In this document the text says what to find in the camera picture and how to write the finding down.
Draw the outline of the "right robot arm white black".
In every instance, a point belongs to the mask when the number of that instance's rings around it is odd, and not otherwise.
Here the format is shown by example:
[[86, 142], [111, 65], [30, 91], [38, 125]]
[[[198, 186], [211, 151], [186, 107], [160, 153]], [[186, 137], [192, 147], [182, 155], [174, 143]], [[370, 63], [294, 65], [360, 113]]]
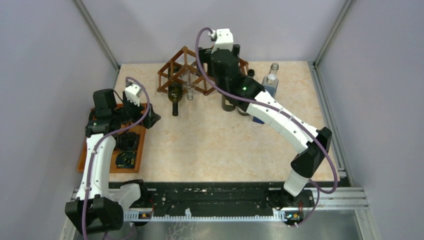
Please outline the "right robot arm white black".
[[318, 167], [329, 158], [332, 131], [317, 129], [291, 114], [264, 86], [241, 72], [239, 58], [232, 50], [196, 47], [195, 52], [198, 69], [213, 88], [231, 105], [274, 129], [296, 151], [281, 193], [284, 204], [295, 206]]

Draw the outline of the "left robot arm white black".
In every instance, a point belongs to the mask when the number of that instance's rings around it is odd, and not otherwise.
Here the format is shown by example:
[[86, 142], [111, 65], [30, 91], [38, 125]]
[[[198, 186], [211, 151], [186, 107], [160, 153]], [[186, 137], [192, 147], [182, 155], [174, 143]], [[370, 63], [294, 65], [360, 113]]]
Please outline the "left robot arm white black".
[[93, 93], [94, 108], [85, 127], [86, 159], [83, 177], [75, 200], [65, 204], [65, 214], [85, 239], [90, 234], [120, 230], [124, 213], [133, 204], [144, 207], [150, 193], [143, 180], [125, 182], [113, 195], [109, 192], [109, 174], [116, 139], [122, 132], [136, 126], [153, 127], [161, 117], [150, 102], [142, 105], [140, 95], [147, 91], [140, 86], [129, 86], [122, 92], [122, 106], [118, 106], [113, 89]]

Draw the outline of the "white label wine bottle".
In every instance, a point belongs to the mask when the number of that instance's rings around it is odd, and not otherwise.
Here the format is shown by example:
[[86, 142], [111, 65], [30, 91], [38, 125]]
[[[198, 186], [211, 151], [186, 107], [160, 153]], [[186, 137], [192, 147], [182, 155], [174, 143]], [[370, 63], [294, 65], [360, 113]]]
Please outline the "white label wine bottle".
[[236, 107], [231, 104], [224, 95], [221, 96], [221, 107], [226, 112], [232, 112], [236, 109]]

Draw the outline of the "blue square glass bottle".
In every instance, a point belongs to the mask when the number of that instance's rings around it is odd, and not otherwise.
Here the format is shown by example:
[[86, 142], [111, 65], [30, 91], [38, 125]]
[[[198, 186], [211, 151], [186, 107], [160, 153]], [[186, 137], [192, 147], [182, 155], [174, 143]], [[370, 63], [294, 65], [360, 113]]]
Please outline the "blue square glass bottle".
[[269, 92], [269, 94], [274, 98], [277, 93], [279, 80], [277, 76], [273, 73], [269, 73], [263, 78], [262, 85], [264, 89]]

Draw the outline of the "brown label wine bottle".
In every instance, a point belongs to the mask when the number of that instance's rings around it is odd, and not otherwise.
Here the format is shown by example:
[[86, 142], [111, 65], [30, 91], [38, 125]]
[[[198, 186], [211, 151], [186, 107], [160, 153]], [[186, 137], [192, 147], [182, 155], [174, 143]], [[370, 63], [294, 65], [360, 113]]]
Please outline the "brown label wine bottle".
[[[247, 71], [247, 76], [248, 77], [251, 77], [251, 78], [254, 78], [255, 77], [255, 70], [254, 69], [249, 69], [248, 71]], [[239, 108], [239, 107], [237, 107], [236, 108], [237, 109], [237, 112], [241, 115], [241, 116], [244, 116], [244, 117], [246, 117], [246, 116], [249, 116], [249, 114], [248, 113], [246, 113], [245, 111], [243, 111], [241, 108]]]

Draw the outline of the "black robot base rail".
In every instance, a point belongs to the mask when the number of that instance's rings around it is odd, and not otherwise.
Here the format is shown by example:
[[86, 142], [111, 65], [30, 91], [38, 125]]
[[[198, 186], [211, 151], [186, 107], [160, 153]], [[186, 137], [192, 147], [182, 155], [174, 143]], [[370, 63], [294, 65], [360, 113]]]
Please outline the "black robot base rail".
[[292, 196], [282, 182], [144, 182], [131, 208], [154, 208], [155, 217], [270, 217], [274, 210], [304, 211], [313, 192]]

